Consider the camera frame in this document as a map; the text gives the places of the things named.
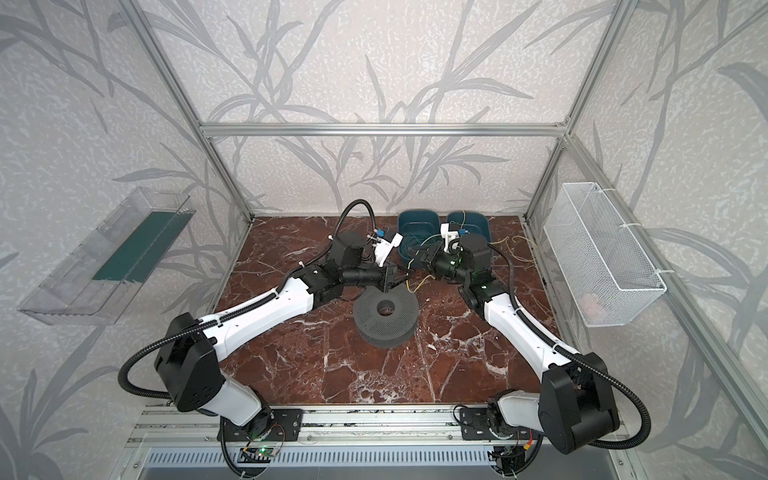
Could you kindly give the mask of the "green circuit board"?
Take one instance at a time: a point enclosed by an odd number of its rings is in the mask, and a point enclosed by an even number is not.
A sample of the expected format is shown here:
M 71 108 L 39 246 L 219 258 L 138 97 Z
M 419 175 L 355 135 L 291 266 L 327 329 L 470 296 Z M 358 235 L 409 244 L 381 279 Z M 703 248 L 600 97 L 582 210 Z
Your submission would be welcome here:
M 243 447 L 238 454 L 237 461 L 247 465 L 268 464 L 272 462 L 279 453 L 279 446 Z

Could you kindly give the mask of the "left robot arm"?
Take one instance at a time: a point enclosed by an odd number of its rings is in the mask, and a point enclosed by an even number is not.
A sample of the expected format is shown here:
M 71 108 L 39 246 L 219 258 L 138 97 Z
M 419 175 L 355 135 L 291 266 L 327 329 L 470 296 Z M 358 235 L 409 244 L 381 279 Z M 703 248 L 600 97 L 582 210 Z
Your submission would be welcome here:
M 402 243 L 394 229 L 372 225 L 361 235 L 335 226 L 327 245 L 290 270 L 274 288 L 229 309 L 174 318 L 163 338 L 130 356 L 118 371 L 131 395 L 169 400 L 180 412 L 202 410 L 238 427 L 269 417 L 250 387 L 227 376 L 223 360 L 257 336 L 338 298 L 347 287 L 388 291 L 399 285 L 390 254 Z

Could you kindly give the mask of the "dark grey foam spool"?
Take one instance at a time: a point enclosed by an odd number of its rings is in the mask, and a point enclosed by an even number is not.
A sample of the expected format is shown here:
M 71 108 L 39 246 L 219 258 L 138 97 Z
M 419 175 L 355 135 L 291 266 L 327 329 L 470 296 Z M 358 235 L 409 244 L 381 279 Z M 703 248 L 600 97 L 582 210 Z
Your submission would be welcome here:
M 353 305 L 358 333 L 370 345 L 385 349 L 398 347 L 413 337 L 419 313 L 416 294 L 404 284 L 387 292 L 367 287 Z

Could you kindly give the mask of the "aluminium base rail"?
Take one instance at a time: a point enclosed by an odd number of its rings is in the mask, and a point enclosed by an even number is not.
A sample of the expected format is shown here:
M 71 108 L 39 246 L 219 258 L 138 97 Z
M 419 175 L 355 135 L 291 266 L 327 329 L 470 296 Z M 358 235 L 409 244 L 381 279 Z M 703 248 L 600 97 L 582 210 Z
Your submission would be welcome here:
M 247 434 L 218 419 L 149 406 L 140 415 L 113 470 L 138 479 L 151 469 L 265 470 L 296 467 L 485 467 L 511 452 L 530 456 L 548 446 L 539 432 L 517 428 L 502 436 L 488 427 L 485 409 L 423 405 L 278 406 L 264 432 Z M 268 464 L 237 461 L 243 447 L 279 446 Z

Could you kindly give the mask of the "right teal plastic bin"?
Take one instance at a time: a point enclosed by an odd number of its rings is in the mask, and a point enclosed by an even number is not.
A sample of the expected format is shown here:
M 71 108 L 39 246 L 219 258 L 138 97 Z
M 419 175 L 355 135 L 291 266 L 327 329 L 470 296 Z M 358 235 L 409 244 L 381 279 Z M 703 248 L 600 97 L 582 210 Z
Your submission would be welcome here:
M 475 269 L 490 269 L 492 253 L 488 244 L 492 241 L 490 224 L 485 215 L 474 211 L 454 211 L 447 215 L 446 223 L 455 222 L 463 228 L 462 235 L 477 234 L 484 237 L 485 253 L 479 259 L 474 260 Z

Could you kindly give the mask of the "clear plastic wall tray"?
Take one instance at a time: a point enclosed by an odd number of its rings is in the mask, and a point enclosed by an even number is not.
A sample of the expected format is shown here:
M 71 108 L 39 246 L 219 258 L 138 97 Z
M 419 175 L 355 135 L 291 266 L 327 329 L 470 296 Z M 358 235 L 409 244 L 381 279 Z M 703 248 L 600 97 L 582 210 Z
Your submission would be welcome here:
M 19 306 L 46 325 L 113 325 L 196 210 L 189 194 L 135 188 Z

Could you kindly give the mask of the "teal plastic bin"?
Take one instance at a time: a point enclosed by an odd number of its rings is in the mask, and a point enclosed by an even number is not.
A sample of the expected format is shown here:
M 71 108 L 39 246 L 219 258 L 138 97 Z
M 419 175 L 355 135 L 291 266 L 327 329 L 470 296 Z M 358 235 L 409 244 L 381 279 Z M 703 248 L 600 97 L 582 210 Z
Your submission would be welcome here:
M 488 244 L 492 241 L 490 224 L 485 215 L 474 211 L 454 211 L 447 215 L 446 223 L 455 222 L 463 228 L 462 235 L 477 234 L 484 237 L 485 253 L 479 259 L 474 260 L 475 269 L 490 269 L 492 253 Z
M 398 215 L 397 230 L 403 236 L 398 253 L 406 267 L 410 248 L 428 248 L 442 243 L 440 226 L 440 216 L 433 210 L 412 209 Z

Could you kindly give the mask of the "aluminium frame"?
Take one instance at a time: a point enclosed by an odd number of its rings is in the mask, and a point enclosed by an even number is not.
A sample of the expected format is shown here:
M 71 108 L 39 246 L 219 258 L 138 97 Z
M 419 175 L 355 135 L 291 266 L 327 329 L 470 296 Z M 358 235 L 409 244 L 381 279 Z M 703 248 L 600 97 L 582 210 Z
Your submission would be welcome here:
M 589 99 L 597 91 L 599 80 L 607 69 L 611 56 L 625 35 L 630 20 L 638 7 L 635 1 L 619 1 L 613 7 L 607 29 L 587 70 L 576 100 L 565 120 L 555 123 L 212 123 L 206 125 L 194 112 L 178 75 L 155 35 L 147 14 L 137 1 L 118 4 L 125 26 L 134 34 L 151 65 L 159 74 L 174 104 L 179 108 L 192 142 L 202 150 L 204 158 L 223 181 L 233 196 L 238 209 L 247 218 L 254 214 L 249 209 L 241 190 L 234 183 L 205 132 L 216 136 L 307 136 L 307 137 L 554 137 L 557 142 L 545 171 L 535 190 L 529 211 L 533 212 L 558 168 L 564 154 L 570 154 L 580 171 L 590 181 L 599 184 L 608 202 L 626 221 L 634 223 L 633 232 L 641 249 L 649 256 L 653 266 L 667 270 L 670 278 L 666 302 L 675 315 L 690 344 L 698 350 L 702 360 L 719 382 L 722 391 L 749 428 L 761 447 L 767 445 L 767 400 L 757 384 L 750 378 L 736 355 L 726 346 L 713 324 L 706 318 L 690 290 L 684 285 L 671 263 L 654 244 L 650 234 L 637 222 L 622 195 L 602 168 L 597 165 L 582 140 L 575 132 L 583 117 Z

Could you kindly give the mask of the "left teal plastic bin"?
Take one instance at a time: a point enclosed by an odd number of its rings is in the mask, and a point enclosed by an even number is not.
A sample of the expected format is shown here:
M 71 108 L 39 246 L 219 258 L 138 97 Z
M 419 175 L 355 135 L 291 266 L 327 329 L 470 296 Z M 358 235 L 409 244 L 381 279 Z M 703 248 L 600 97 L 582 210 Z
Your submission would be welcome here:
M 412 209 L 398 215 L 397 230 L 403 236 L 398 253 L 406 267 L 410 248 L 428 248 L 442 243 L 440 226 L 440 216 L 433 210 Z

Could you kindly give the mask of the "pink object in basket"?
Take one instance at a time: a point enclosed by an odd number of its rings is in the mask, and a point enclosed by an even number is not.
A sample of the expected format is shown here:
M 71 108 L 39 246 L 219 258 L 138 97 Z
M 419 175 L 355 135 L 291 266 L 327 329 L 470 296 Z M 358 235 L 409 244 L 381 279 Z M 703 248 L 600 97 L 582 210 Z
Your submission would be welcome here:
M 603 306 L 602 299 L 597 294 L 584 294 L 579 300 L 579 305 L 583 315 L 590 321 L 598 321 L 599 319 L 604 318 L 606 315 L 606 310 Z

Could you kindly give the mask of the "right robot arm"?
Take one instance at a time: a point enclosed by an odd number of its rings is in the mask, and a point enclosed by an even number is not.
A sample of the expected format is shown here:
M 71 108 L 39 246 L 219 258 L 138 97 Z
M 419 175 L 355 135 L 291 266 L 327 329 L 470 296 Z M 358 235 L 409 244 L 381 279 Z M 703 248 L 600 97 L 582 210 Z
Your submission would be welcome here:
M 536 393 L 510 391 L 489 402 L 498 426 L 540 432 L 563 454 L 584 446 L 642 445 L 652 418 L 641 398 L 608 372 L 601 357 L 560 340 L 523 306 L 514 281 L 493 272 L 494 256 L 503 254 L 480 234 L 412 250 L 419 268 L 457 285 L 466 305 L 515 347 L 539 380 Z

